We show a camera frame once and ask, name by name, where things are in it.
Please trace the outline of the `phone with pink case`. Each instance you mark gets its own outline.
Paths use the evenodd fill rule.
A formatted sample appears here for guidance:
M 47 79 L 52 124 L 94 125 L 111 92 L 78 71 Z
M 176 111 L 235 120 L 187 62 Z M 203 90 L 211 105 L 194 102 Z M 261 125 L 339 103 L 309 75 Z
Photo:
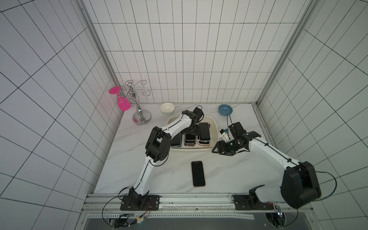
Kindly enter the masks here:
M 192 178 L 194 187 L 203 187 L 206 185 L 204 168 L 202 161 L 191 162 Z

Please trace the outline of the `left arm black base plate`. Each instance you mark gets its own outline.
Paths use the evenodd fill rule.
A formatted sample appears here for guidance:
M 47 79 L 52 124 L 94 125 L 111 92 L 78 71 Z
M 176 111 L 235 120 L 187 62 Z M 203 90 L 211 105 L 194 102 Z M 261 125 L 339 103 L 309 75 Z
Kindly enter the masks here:
M 146 195 L 143 197 L 133 197 L 131 195 L 123 196 L 120 210 L 121 211 L 146 211 L 159 209 L 160 196 Z

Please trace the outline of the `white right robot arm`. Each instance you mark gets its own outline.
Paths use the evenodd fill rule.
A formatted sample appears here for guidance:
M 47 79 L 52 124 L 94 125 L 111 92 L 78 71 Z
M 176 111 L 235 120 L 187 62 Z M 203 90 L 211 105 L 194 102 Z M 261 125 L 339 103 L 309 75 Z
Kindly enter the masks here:
M 255 209 L 267 203 L 286 203 L 294 209 L 322 196 L 315 168 L 309 162 L 298 162 L 277 150 L 255 131 L 247 132 L 237 122 L 232 126 L 233 140 L 218 141 L 212 153 L 234 156 L 249 151 L 257 154 L 272 166 L 281 179 L 271 184 L 261 184 L 249 190 L 248 205 Z

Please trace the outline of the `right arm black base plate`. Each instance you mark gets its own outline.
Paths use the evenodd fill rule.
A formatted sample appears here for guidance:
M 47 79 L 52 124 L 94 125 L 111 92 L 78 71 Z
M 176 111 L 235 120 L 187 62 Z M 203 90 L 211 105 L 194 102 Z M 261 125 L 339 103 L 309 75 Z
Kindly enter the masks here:
M 263 203 L 253 195 L 232 195 L 232 201 L 236 210 L 274 210 L 274 206 Z

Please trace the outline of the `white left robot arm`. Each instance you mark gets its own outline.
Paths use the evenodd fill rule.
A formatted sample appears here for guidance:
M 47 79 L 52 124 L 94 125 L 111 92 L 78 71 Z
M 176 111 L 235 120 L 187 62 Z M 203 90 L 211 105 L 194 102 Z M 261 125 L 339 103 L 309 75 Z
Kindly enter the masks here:
M 139 206 L 145 204 L 149 193 L 148 182 L 157 162 L 165 162 L 169 156 L 172 138 L 178 134 L 201 135 L 199 122 L 204 118 L 202 106 L 198 105 L 191 112 L 184 110 L 178 119 L 163 127 L 154 127 L 145 145 L 145 162 L 136 184 L 130 188 L 128 196 Z

